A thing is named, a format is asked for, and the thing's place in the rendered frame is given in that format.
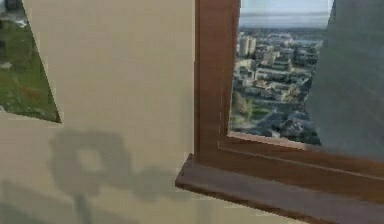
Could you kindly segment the brown wooden framed window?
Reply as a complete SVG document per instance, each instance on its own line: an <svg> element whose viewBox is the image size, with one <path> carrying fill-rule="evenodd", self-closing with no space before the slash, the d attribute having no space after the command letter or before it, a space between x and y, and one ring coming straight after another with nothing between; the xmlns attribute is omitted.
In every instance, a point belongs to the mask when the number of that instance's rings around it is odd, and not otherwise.
<svg viewBox="0 0 384 224"><path fill-rule="evenodd" d="M241 0L195 0L194 151L178 188L309 224L384 224L384 164L233 133Z"/></svg>

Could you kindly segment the grey sheer curtain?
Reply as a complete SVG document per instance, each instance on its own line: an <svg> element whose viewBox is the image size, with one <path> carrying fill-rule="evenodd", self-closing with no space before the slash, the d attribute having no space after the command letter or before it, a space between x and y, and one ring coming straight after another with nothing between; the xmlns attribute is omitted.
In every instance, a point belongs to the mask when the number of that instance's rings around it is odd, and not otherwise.
<svg viewBox="0 0 384 224"><path fill-rule="evenodd" d="M384 0L335 0L306 109L331 152L384 161Z"/></svg>

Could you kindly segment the frameless window opening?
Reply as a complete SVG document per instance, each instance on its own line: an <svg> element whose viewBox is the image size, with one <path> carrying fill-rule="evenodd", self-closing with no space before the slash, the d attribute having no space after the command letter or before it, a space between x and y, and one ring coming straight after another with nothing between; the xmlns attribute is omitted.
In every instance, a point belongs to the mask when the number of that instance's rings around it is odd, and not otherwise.
<svg viewBox="0 0 384 224"><path fill-rule="evenodd" d="M0 0L0 111L61 122L23 0Z"/></svg>

